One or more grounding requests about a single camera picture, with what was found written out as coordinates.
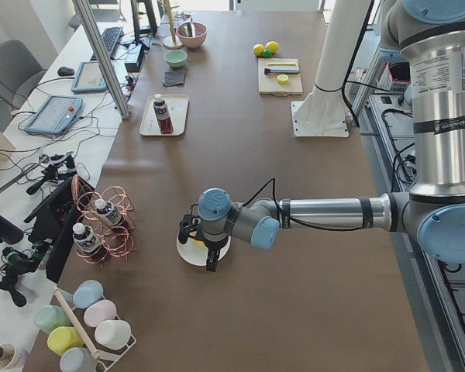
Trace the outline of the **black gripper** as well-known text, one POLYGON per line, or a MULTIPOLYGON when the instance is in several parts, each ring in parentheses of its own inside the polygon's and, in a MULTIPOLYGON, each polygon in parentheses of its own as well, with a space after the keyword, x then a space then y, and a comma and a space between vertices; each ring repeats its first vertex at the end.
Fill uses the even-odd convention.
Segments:
POLYGON ((197 239, 203 241, 208 248, 206 270, 208 272, 216 272, 217 263, 220 258, 220 250, 229 242, 229 237, 223 232, 209 232, 202 225, 202 219, 198 213, 194 212, 197 204, 192 204, 189 211, 184 214, 179 222, 179 230, 177 237, 182 243, 187 241, 189 232, 197 231, 197 239))

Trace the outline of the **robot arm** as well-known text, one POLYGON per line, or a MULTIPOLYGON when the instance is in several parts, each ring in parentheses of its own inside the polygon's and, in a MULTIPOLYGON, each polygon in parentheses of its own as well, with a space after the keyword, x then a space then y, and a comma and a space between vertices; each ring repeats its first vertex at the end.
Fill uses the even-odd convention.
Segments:
POLYGON ((410 65, 417 175, 406 192, 378 198, 246 203, 210 188, 179 225, 179 243, 205 245, 214 270, 231 238, 270 248, 280 229, 406 233, 437 260, 465 264, 465 1, 386 1, 381 44, 410 65))

